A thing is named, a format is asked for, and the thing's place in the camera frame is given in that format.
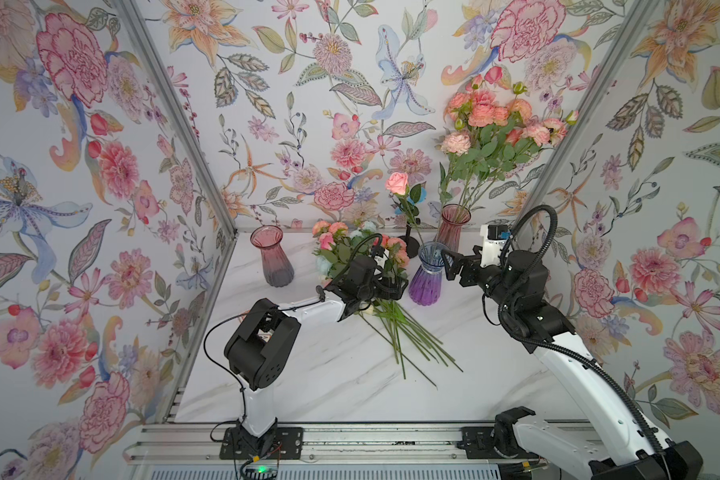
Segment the pale pink carnation stem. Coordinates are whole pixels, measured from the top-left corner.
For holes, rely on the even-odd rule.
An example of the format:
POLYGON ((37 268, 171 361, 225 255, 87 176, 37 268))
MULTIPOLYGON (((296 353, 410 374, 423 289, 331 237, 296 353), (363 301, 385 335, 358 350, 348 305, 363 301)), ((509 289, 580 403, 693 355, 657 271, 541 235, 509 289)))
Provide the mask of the pale pink carnation stem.
POLYGON ((447 157, 446 163, 440 164, 439 195, 443 205, 448 202, 457 203, 470 209, 470 188, 475 173, 475 157, 470 154, 472 137, 468 129, 454 131, 446 135, 440 150, 447 157), (461 183, 460 194, 451 192, 452 183, 461 183))

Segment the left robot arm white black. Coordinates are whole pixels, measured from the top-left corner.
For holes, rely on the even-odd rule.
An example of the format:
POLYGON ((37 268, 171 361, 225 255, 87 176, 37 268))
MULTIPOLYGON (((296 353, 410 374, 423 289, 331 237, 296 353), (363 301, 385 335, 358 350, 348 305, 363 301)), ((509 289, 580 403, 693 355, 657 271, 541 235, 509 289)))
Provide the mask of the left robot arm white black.
POLYGON ((358 254, 341 268, 317 297, 280 306, 258 300, 227 341, 229 370, 242 383, 244 412, 232 428, 249 444, 271 441, 277 429, 272 385, 283 373, 303 324, 338 323, 376 300, 398 300, 408 280, 383 269, 380 255, 358 254))

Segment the large pink rose stem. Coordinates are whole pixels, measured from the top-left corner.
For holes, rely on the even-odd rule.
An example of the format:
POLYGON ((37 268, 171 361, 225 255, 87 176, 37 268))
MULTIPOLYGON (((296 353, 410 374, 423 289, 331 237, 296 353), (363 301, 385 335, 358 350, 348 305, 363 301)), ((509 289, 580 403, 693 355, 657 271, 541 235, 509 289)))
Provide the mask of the large pink rose stem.
POLYGON ((414 231, 419 243, 423 244, 424 240, 420 231, 420 212, 417 207, 422 199, 422 185, 414 184, 407 173, 394 172, 389 176, 385 187, 392 195, 396 208, 405 217, 406 228, 414 231))

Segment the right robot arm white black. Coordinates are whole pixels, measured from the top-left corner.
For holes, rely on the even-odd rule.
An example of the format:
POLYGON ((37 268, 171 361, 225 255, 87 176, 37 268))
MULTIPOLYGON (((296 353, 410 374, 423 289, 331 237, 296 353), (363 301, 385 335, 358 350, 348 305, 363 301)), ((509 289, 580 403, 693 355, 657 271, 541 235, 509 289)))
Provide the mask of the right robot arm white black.
POLYGON ((495 302, 499 326, 535 356, 585 414, 600 443, 584 442, 528 407, 495 417, 486 444, 504 458, 548 460, 576 479, 696 479, 703 459, 689 442, 672 440, 589 354, 568 318, 544 298, 548 271, 540 253, 513 251, 484 266, 479 253, 445 250, 445 274, 479 287, 495 302))

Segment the pink rose cluster stem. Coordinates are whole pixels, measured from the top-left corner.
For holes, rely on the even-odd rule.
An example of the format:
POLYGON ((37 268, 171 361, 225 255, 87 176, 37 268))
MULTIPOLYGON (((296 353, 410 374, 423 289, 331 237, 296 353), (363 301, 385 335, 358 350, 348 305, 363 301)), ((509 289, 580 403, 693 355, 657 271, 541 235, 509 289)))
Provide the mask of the pink rose cluster stem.
POLYGON ((460 183, 461 193, 451 198, 473 209, 493 183, 514 168, 515 151, 509 134, 516 119, 482 76, 451 97, 446 113, 453 130, 440 146, 448 158, 442 186, 447 190, 451 183, 460 183))

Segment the smoky pink glass vase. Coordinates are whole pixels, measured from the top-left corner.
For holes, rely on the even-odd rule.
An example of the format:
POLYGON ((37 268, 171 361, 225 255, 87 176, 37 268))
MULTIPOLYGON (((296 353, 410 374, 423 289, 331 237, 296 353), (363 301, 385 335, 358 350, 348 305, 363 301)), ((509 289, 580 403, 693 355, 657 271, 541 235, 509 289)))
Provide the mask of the smoky pink glass vase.
POLYGON ((254 230, 250 237, 262 259, 262 271, 268 285, 276 288, 289 285, 294 279, 294 269, 282 248, 283 231, 274 225, 264 225, 254 230))

